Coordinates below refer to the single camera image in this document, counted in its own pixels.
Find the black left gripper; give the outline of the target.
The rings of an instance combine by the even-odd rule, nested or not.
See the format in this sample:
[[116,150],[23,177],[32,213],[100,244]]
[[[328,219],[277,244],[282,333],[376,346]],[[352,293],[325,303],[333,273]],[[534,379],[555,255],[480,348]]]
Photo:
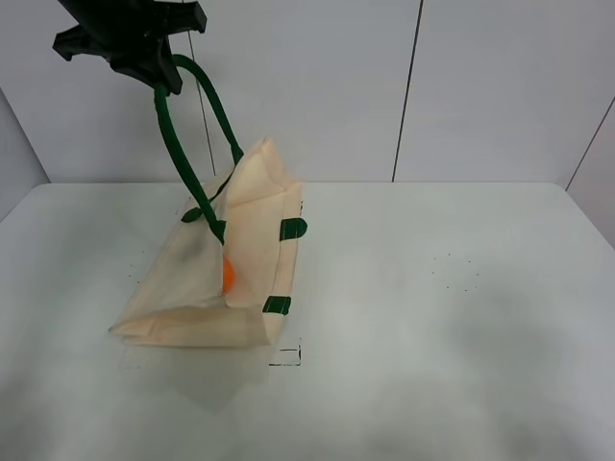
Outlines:
[[73,0],[61,5],[77,25],[58,33],[53,49],[69,61],[77,55],[103,57],[117,73],[166,94],[180,94],[183,80],[169,43],[171,35],[206,29],[196,1]]

